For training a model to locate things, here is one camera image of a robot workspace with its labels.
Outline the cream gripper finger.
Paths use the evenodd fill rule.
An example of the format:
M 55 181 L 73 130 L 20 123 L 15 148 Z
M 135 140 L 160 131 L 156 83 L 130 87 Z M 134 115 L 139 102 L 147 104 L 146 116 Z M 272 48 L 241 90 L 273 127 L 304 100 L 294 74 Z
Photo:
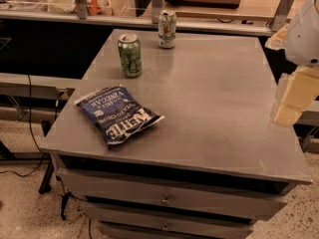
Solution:
M 292 126 L 319 96 L 319 68 L 298 66 L 291 74 L 282 74 L 271 111 L 272 121 Z
M 267 39 L 265 47 L 270 50 L 283 50 L 286 48 L 286 34 L 287 34 L 288 24 L 283 26 L 275 34 Z

